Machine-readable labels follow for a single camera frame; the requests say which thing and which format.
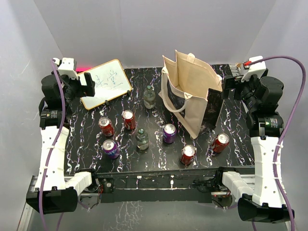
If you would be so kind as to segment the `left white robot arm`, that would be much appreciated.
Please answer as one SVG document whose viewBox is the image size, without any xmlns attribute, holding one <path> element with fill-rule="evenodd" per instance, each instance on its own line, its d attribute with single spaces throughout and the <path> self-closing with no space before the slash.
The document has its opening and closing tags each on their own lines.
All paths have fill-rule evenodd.
<svg viewBox="0 0 308 231">
<path fill-rule="evenodd" d="M 86 84 L 68 75 L 50 74 L 41 80 L 44 97 L 39 104 L 39 127 L 42 148 L 38 178 L 26 194 L 26 202 L 42 214 L 73 212 L 80 194 L 94 192 L 99 180 L 93 169 L 79 170 L 71 179 L 64 179 L 64 156 L 72 115 L 70 103 L 75 98 L 93 97 L 95 82 L 85 73 Z"/>
</svg>

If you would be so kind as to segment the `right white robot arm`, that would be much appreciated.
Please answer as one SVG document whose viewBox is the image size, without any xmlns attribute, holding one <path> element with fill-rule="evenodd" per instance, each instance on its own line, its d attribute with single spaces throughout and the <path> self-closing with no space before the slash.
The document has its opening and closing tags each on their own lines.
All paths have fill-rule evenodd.
<svg viewBox="0 0 308 231">
<path fill-rule="evenodd" d="M 227 76 L 223 80 L 223 97 L 234 90 L 234 99 L 247 108 L 246 124 L 255 157 L 254 183 L 247 183 L 235 168 L 219 167 L 215 174 L 215 187 L 229 190 L 238 204 L 243 221 L 280 223 L 290 221 L 294 211 L 281 193 L 281 147 L 278 143 L 284 129 L 283 119 L 276 112 L 283 93 L 283 83 L 269 76 L 252 75 L 248 81 L 242 77 Z"/>
</svg>

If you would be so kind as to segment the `red cola can front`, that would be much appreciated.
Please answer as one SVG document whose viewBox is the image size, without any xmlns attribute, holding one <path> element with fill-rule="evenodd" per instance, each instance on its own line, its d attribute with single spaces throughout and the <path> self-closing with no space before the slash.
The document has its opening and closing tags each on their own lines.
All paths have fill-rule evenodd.
<svg viewBox="0 0 308 231">
<path fill-rule="evenodd" d="M 184 165 L 189 165 L 196 155 L 196 148 L 192 145 L 185 145 L 181 151 L 180 161 Z"/>
</svg>

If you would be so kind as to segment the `beige canvas tote bag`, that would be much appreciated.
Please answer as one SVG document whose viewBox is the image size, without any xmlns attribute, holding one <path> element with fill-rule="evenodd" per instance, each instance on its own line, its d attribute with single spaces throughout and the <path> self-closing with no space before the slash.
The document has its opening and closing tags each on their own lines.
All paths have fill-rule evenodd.
<svg viewBox="0 0 308 231">
<path fill-rule="evenodd" d="M 214 129 L 222 106 L 222 78 L 208 63 L 192 53 L 175 52 L 175 60 L 163 57 L 161 91 L 165 108 L 195 139 Z"/>
</svg>

